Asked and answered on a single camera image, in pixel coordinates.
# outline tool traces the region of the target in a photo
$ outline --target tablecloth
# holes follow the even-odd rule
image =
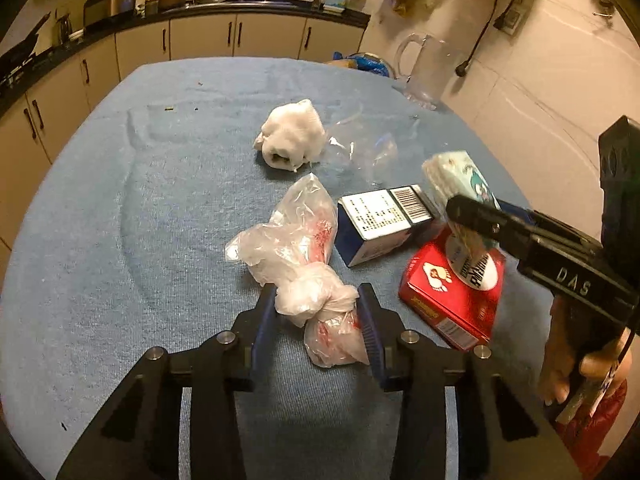
[[[467,150],[494,193],[527,205],[505,169],[450,110],[425,110],[380,76],[320,64],[219,58],[143,66],[92,112],[49,171],[24,218],[1,297],[0,392],[10,431],[47,479],[145,349],[194,348],[231,326],[259,294],[225,244],[265,221],[298,174],[272,170],[253,140],[272,108],[312,100],[325,126],[360,111],[391,133],[390,186],[422,181],[436,152]],[[313,171],[334,199],[361,176]],[[443,341],[397,297],[407,246],[348,269],[371,282],[405,325]],[[542,362],[550,294],[507,262],[495,351],[530,381]],[[283,322],[266,384],[237,396],[249,479],[388,478],[399,394],[364,365],[314,367],[301,330]],[[189,393],[180,430],[188,465]],[[447,391],[447,477],[457,477],[455,398]]]

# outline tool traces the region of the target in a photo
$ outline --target red sleeve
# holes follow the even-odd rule
[[[626,380],[612,396],[602,399],[593,417],[589,417],[586,409],[581,409],[566,426],[555,423],[558,435],[574,458],[584,480],[593,479],[606,463],[604,457],[598,455],[598,450],[616,421],[625,397]]]

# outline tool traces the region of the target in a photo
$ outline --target screw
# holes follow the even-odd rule
[[[164,355],[164,348],[161,346],[152,346],[145,352],[145,357],[150,361],[155,361]]]
[[[474,348],[474,354],[481,359],[488,359],[491,357],[491,349],[488,346],[478,345]]]
[[[410,345],[417,343],[418,339],[420,339],[420,334],[418,334],[415,330],[405,330],[400,334],[400,339],[405,343],[409,343]]]
[[[228,345],[228,344],[231,344],[233,341],[236,340],[236,334],[231,332],[231,330],[225,330],[223,332],[220,332],[216,336],[216,339],[218,340],[218,342],[221,345]]]

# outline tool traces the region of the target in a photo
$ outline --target cabinet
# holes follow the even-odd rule
[[[236,15],[218,14],[171,20],[171,59],[232,56]]]
[[[235,56],[298,58],[305,18],[238,14]]]
[[[84,92],[90,110],[120,82],[114,35],[88,46],[79,54]]]
[[[351,25],[308,18],[299,59],[325,63],[334,58],[334,52],[341,52],[344,56],[355,54],[363,33],[364,30]]]
[[[2,282],[4,281],[4,273],[9,265],[9,257],[11,257],[11,251],[0,240],[0,292],[2,292]]]
[[[151,23],[116,34],[120,80],[139,66],[169,61],[169,22]]]
[[[75,55],[27,90],[31,117],[52,162],[89,115],[82,78]]]
[[[0,119],[0,237],[9,247],[49,167],[27,101],[20,98]]]

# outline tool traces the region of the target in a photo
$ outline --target black countertop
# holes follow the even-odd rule
[[[286,14],[289,16],[301,16],[303,18],[317,18],[329,22],[343,23],[352,27],[367,28],[370,16],[357,10],[345,9],[338,14],[336,12],[313,9],[311,2],[291,0],[270,0],[268,2],[239,2],[227,0],[220,4],[191,6],[188,8],[172,9],[158,14],[152,14],[145,18],[139,16],[119,23],[107,23],[99,30],[85,32],[85,35],[77,41],[71,41],[64,45],[50,48],[37,55],[25,64],[22,70],[14,76],[14,82],[10,86],[0,87],[0,116],[24,95],[24,93],[46,76],[53,69],[82,51],[91,44],[129,28],[140,27],[150,23],[165,22],[176,18],[188,18],[190,16],[206,16],[208,14]]]

